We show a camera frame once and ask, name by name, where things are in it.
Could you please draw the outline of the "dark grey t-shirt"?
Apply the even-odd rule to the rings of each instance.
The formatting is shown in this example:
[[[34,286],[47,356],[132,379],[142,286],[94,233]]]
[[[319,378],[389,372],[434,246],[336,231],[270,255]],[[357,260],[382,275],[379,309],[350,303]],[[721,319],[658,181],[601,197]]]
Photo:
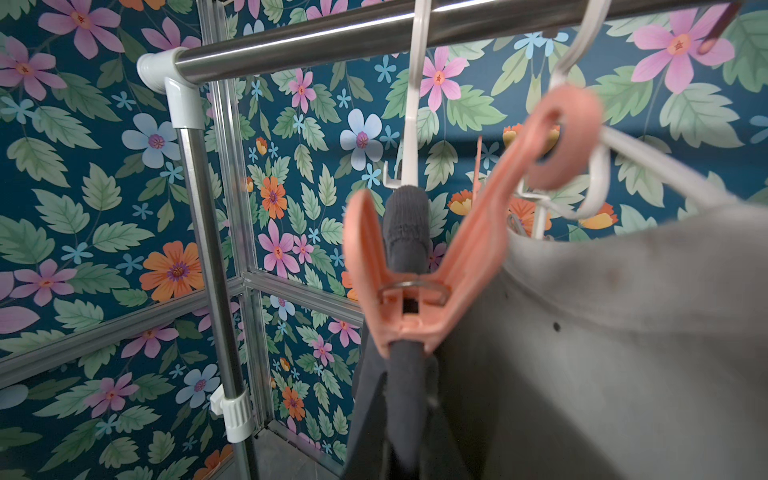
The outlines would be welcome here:
[[[403,186],[390,195],[383,244],[393,271],[427,273],[431,241],[423,190]],[[437,359],[407,340],[395,342],[383,358],[370,335],[363,338],[343,478],[469,478],[438,400]]]

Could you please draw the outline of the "white steel clothes rack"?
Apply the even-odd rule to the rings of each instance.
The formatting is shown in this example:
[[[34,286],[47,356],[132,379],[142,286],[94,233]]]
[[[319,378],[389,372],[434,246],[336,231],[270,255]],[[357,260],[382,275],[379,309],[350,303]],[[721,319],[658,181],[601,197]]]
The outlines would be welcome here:
[[[477,138],[483,180],[548,90],[585,8],[434,3],[418,114],[432,266],[470,210]],[[264,325],[273,384],[297,390],[310,417],[291,417],[281,403],[275,412],[295,436],[341,461],[362,325],[341,222],[360,190],[382,205],[384,163],[388,172],[399,167],[412,3],[267,1],[263,9],[290,21],[263,31],[227,17],[218,2],[200,5],[205,39],[223,59],[209,96],[216,127],[205,143],[236,189],[233,238],[247,286],[240,330]],[[599,95],[609,126],[716,184],[735,178],[735,152],[755,143],[740,111],[750,76],[761,70],[756,45],[767,24],[765,8],[745,13],[699,55],[723,10],[711,1],[615,1],[593,51],[568,75]]]

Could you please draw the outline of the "plain white t-shirt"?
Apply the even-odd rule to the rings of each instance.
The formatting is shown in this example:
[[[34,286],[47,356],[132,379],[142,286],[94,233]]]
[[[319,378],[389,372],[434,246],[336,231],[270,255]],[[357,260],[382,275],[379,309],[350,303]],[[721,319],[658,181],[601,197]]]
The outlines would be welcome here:
[[[767,210],[583,243],[511,235],[439,351],[478,479],[763,479]]]

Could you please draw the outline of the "pink clothespin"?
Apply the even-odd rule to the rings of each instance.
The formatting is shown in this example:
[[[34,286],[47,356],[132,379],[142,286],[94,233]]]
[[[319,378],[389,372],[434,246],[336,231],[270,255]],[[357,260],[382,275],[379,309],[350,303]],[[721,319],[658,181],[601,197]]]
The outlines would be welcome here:
[[[474,171],[473,171],[473,178],[472,178],[472,202],[476,202],[476,198],[478,194],[480,193],[482,182],[480,180],[480,166],[482,163],[482,146],[483,146],[483,139],[481,136],[477,138],[476,143],[476,155],[475,155],[475,163],[474,163]]]
[[[494,278],[507,256],[506,212],[521,181],[557,190],[581,174],[597,145],[603,106],[590,90],[551,90],[499,160],[433,273],[397,273],[386,265],[369,192],[351,198],[343,229],[347,271],[373,342],[383,358],[393,342],[420,342],[432,353]]]

